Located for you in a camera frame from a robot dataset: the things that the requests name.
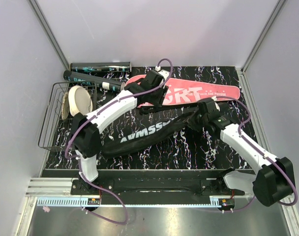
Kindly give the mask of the pink racket cover bag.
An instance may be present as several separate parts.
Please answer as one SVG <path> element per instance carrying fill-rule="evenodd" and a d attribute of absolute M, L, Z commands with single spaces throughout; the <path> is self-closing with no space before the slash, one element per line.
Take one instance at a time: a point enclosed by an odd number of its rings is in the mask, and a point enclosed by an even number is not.
<path fill-rule="evenodd" d="M 163 106 L 193 104 L 201 99 L 220 96 L 220 101 L 239 99 L 240 89 L 236 86 L 217 85 L 205 82 L 170 78 Z"/>

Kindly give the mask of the black racket bag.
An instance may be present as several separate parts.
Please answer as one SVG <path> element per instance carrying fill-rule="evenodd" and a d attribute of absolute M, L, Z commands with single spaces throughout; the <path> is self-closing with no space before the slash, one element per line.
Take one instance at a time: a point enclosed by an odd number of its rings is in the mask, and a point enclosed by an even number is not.
<path fill-rule="evenodd" d="M 209 118 L 210 113 L 213 111 L 217 112 L 218 110 L 215 103 L 201 101 L 198 103 L 198 109 L 195 111 L 199 111 L 201 114 L 207 114 Z M 195 111 L 182 114 L 166 122 L 158 122 L 148 128 L 144 128 L 118 140 L 107 143 L 103 146 L 101 154 L 105 158 L 110 159 L 132 154 L 153 146 L 173 136 L 175 132 L 179 132 L 183 128 L 188 127 L 186 120 Z"/>

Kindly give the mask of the black teal shuttlecock tube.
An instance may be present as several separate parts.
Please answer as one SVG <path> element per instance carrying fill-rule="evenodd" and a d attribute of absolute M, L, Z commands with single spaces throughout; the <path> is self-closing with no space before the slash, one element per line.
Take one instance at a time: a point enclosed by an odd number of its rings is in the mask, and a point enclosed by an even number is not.
<path fill-rule="evenodd" d="M 90 72 L 130 72 L 131 62 L 74 62 L 69 66 L 71 71 Z"/>

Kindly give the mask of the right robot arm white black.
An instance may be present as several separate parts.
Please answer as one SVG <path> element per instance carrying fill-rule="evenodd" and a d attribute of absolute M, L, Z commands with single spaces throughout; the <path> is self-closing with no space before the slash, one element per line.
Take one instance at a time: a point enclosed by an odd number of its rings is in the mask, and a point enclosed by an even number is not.
<path fill-rule="evenodd" d="M 217 104 L 218 97 L 198 101 L 198 110 L 188 123 L 192 129 L 205 129 L 233 148 L 252 168 L 253 174 L 237 170 L 223 171 L 215 183 L 216 191 L 226 195 L 232 190 L 240 190 L 257 198 L 264 206 L 275 203 L 291 207 L 298 202 L 294 167 L 287 157 L 278 158 L 251 139 L 242 124 L 221 114 L 224 104 Z"/>

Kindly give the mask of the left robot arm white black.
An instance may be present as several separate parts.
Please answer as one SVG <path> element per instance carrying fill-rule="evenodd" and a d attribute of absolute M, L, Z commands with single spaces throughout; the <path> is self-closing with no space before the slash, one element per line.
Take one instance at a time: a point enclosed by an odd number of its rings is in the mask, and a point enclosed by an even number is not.
<path fill-rule="evenodd" d="M 96 157 L 102 147 L 100 134 L 121 115 L 141 104 L 148 102 L 154 106 L 161 106 L 168 90 L 165 84 L 172 72 L 173 69 L 168 72 L 157 66 L 145 77 L 129 82 L 123 91 L 102 107 L 87 115 L 75 115 L 65 157 L 75 157 L 78 160 L 80 176 L 83 179 L 81 189 L 85 193 L 92 195 L 98 190 Z"/>

